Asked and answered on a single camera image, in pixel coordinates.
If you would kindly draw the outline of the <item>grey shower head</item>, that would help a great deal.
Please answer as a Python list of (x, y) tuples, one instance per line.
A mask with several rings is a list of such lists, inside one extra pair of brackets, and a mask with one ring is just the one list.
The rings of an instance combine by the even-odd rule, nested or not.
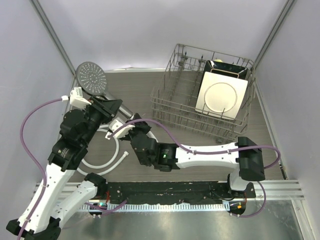
[[(100, 97), (107, 100), (116, 100), (108, 91), (108, 81), (103, 69), (96, 63), (86, 61), (81, 63), (75, 71), (78, 87), (82, 88), (83, 97), (90, 101), (90, 97)], [(127, 119), (132, 120), (134, 113), (123, 103), (118, 110)]]

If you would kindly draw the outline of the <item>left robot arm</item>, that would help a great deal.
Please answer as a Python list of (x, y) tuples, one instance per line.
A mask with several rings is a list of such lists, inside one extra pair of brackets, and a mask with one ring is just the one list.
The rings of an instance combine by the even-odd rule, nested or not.
[(90, 97), (83, 107), (68, 111), (60, 124), (59, 140), (52, 147), (42, 181), (29, 206), (6, 230), (26, 240), (56, 240), (73, 214), (88, 200), (102, 199), (107, 192), (106, 179), (89, 173), (75, 190), (56, 204), (63, 188), (88, 153), (88, 146), (100, 125), (108, 124), (118, 113), (121, 99)]

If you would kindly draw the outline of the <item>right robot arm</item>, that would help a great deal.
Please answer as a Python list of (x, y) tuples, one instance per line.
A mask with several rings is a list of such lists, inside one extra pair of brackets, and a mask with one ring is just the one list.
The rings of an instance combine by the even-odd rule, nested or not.
[[(149, 123), (161, 127), (172, 143), (158, 142), (148, 136)], [(247, 137), (222, 145), (192, 146), (180, 143), (162, 123), (148, 118), (138, 118), (124, 124), (131, 134), (131, 146), (137, 150), (138, 159), (144, 165), (152, 165), (164, 172), (191, 167), (226, 167), (228, 175), (226, 193), (238, 197), (250, 182), (266, 179), (262, 146)]]

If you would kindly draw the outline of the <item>white square plate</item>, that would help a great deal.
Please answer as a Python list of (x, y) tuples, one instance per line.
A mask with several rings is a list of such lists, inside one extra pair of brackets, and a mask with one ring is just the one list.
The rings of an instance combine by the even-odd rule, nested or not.
[(235, 119), (242, 105), (247, 86), (247, 80), (205, 72), (195, 111), (222, 119)]

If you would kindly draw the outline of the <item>black square plate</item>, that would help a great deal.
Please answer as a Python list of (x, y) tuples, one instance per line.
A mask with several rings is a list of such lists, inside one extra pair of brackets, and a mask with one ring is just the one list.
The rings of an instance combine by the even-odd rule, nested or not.
[(202, 76), (204, 76), (206, 72), (246, 80), (248, 69), (243, 66), (226, 63), (219, 60), (207, 60)]

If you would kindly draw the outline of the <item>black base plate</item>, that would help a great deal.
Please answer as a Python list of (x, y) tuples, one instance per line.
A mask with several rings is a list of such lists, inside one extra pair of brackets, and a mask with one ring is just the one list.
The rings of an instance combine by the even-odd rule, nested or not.
[(251, 182), (242, 191), (231, 190), (227, 182), (219, 181), (109, 182), (108, 192), (112, 204), (127, 201), (129, 205), (218, 204), (256, 197)]

